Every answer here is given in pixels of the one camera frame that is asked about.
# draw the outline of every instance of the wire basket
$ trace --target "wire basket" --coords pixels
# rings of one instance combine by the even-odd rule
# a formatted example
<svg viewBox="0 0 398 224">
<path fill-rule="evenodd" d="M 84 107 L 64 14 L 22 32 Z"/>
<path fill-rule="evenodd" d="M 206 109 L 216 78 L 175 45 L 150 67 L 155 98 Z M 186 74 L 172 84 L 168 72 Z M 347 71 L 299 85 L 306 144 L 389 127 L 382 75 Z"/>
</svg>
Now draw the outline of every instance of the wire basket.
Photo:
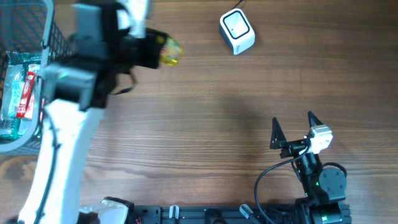
<svg viewBox="0 0 398 224">
<path fill-rule="evenodd" d="M 59 57 L 72 52 L 54 19 L 52 0 L 0 0 L 0 106 L 8 59 L 6 51 L 42 54 L 41 68 Z M 0 139 L 0 154 L 33 155 L 40 150 L 43 80 L 36 81 L 34 110 L 30 127 L 16 140 Z"/>
</svg>

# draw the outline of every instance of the wooden table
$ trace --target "wooden table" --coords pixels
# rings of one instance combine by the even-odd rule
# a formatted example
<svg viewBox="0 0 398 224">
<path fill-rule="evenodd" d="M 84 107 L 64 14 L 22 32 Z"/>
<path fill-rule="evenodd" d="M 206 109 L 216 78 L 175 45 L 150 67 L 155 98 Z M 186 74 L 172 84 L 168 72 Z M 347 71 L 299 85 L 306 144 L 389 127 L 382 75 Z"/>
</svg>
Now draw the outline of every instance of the wooden table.
<svg viewBox="0 0 398 224">
<path fill-rule="evenodd" d="M 308 131 L 312 110 L 333 130 L 320 154 L 348 170 L 346 202 L 355 223 L 398 219 L 398 3 L 254 1 L 242 7 L 256 43 L 233 56 L 218 22 L 234 1 L 154 4 L 151 27 L 185 47 L 177 67 L 135 68 L 130 93 L 110 96 L 91 143 L 81 202 L 121 197 L 138 205 L 253 203 L 265 168 L 271 119 L 288 139 Z M 57 6 L 64 33 L 69 6 Z M 121 78 L 121 88 L 128 86 Z M 18 214 L 36 157 L 0 157 L 0 220 Z M 261 202 L 303 197 L 290 166 L 267 175 Z"/>
</svg>

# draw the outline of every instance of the white device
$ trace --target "white device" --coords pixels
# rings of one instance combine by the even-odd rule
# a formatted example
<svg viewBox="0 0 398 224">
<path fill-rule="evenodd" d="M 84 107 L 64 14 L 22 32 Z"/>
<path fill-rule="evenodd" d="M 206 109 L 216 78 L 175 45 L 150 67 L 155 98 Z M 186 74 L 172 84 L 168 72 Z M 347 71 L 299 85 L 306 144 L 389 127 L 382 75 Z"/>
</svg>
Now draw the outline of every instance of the white device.
<svg viewBox="0 0 398 224">
<path fill-rule="evenodd" d="M 322 124 L 311 128 L 313 138 L 311 138 L 311 148 L 308 152 L 318 154 L 320 151 L 329 147 L 331 139 L 333 138 L 331 129 Z"/>
<path fill-rule="evenodd" d="M 241 9 L 233 9 L 220 18 L 220 34 L 234 55 L 254 44 L 256 35 Z"/>
</svg>

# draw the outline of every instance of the plastic package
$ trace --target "plastic package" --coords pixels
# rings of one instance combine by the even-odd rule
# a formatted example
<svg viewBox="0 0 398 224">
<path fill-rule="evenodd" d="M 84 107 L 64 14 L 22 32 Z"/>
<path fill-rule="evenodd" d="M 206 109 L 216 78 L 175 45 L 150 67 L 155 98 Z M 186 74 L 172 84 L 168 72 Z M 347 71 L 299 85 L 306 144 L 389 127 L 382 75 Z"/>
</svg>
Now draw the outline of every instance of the plastic package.
<svg viewBox="0 0 398 224">
<path fill-rule="evenodd" d="M 33 108 L 35 104 L 35 95 L 32 95 L 29 100 L 29 105 L 27 106 L 27 110 L 25 113 L 25 119 L 32 119 L 33 118 Z"/>
<path fill-rule="evenodd" d="M 34 97 L 31 96 L 33 96 L 35 76 L 26 80 L 27 71 L 33 67 L 35 74 L 39 73 L 41 56 L 17 52 L 7 52 L 7 55 L 9 65 L 4 80 L 4 93 L 0 109 L 0 138 L 18 139 L 25 134 L 32 119 L 32 113 L 29 112 L 27 118 L 25 118 L 25 114 L 29 111 L 30 99 L 32 99 L 32 103 L 34 102 Z"/>
<path fill-rule="evenodd" d="M 167 65 L 178 65 L 181 54 L 181 45 L 175 39 L 169 37 L 167 38 L 166 43 L 164 44 L 160 53 L 160 62 Z"/>
<path fill-rule="evenodd" d="M 18 102 L 17 96 L 22 93 L 24 68 L 22 65 L 9 65 L 7 75 L 4 80 L 4 93 L 2 96 L 2 106 L 0 109 L 0 136 L 6 138 L 18 127 L 15 121 Z"/>
</svg>

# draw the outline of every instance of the yellow object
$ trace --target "yellow object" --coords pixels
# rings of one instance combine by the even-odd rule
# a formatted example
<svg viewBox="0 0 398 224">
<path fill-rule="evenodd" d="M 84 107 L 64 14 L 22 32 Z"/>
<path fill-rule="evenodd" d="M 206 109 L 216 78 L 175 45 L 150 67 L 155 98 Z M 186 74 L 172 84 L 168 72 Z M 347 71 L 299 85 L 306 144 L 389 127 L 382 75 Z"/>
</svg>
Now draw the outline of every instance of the yellow object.
<svg viewBox="0 0 398 224">
<path fill-rule="evenodd" d="M 160 53 L 160 62 L 171 66 L 178 65 L 181 54 L 182 47 L 180 44 L 175 39 L 169 37 Z"/>
<path fill-rule="evenodd" d="M 157 36 L 157 42 L 159 43 L 159 44 L 163 44 L 164 43 L 164 38 L 162 37 L 162 36 Z"/>
</svg>

